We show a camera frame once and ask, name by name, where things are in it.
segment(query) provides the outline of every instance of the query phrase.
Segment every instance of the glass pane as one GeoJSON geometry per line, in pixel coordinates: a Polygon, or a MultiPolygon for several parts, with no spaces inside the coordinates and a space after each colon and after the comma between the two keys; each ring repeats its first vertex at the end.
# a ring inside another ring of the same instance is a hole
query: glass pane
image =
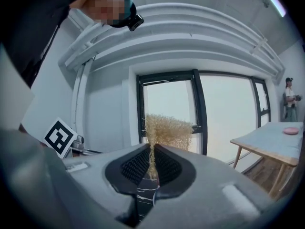
{"type": "Polygon", "coordinates": [[[261,126],[264,126],[269,122],[269,114],[265,114],[261,117],[261,126]]]}
{"type": "Polygon", "coordinates": [[[256,129],[256,104],[250,80],[218,75],[201,75],[205,98],[207,156],[224,162],[235,159],[238,146],[230,140],[256,129]]]}
{"type": "Polygon", "coordinates": [[[145,136],[142,137],[142,143],[147,143],[147,140],[146,140],[145,136]]]}
{"type": "Polygon", "coordinates": [[[161,83],[143,87],[144,111],[174,117],[196,125],[196,111],[191,81],[161,83]]]}
{"type": "Polygon", "coordinates": [[[256,85],[256,88],[257,88],[257,92],[258,92],[259,104],[261,106],[261,111],[263,111],[264,109],[267,110],[268,109],[267,95],[265,94],[263,84],[255,83],[255,85],[256,85]]]}
{"type": "Polygon", "coordinates": [[[189,151],[196,154],[201,154],[201,149],[201,134],[192,134],[192,142],[189,151]]]}

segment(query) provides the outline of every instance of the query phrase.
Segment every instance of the standing person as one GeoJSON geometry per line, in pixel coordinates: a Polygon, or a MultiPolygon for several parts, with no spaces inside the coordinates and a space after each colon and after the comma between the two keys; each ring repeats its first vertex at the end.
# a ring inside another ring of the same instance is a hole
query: standing person
{"type": "MultiPolygon", "coordinates": [[[[132,0],[0,0],[0,6],[0,43],[29,88],[71,8],[115,28],[136,18],[132,0]]],[[[22,125],[20,131],[26,133],[22,125]]]]}
{"type": "Polygon", "coordinates": [[[296,115],[296,104],[297,97],[292,90],[292,80],[293,78],[286,78],[286,89],[285,89],[285,101],[284,108],[285,113],[285,122],[297,122],[296,115]]]}

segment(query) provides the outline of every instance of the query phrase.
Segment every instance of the man with cap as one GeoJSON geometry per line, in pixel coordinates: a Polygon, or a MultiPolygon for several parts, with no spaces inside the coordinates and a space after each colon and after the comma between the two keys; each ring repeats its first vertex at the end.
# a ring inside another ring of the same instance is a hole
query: man with cap
{"type": "Polygon", "coordinates": [[[284,98],[284,118],[286,122],[297,122],[296,105],[301,100],[292,90],[293,78],[286,78],[286,89],[284,98]]]}

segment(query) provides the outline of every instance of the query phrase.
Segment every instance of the dried grass bundle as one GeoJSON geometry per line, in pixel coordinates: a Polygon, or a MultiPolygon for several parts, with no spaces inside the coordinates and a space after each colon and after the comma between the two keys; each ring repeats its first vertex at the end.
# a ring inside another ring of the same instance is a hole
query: dried grass bundle
{"type": "Polygon", "coordinates": [[[173,117],[148,114],[145,117],[145,126],[146,140],[151,146],[150,166],[147,172],[151,179],[156,179],[158,173],[155,167],[154,145],[163,144],[188,151],[192,140],[192,123],[180,121],[173,117]]]}

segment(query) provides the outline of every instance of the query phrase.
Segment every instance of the black device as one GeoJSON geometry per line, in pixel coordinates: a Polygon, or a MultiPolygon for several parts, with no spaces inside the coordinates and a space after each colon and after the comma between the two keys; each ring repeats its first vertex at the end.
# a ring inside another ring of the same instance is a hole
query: black device
{"type": "Polygon", "coordinates": [[[122,28],[124,26],[127,26],[130,31],[134,31],[137,29],[140,25],[144,23],[144,19],[141,15],[137,14],[137,9],[134,5],[130,7],[130,16],[127,17],[126,19],[120,21],[120,23],[112,25],[114,28],[122,28]]]}
{"type": "Polygon", "coordinates": [[[127,25],[130,31],[134,31],[137,29],[140,25],[144,23],[144,19],[141,15],[137,14],[132,21],[127,25]]]}
{"type": "Polygon", "coordinates": [[[301,100],[302,100],[302,96],[297,95],[297,96],[295,96],[295,99],[296,99],[297,101],[301,101],[301,100]]]}

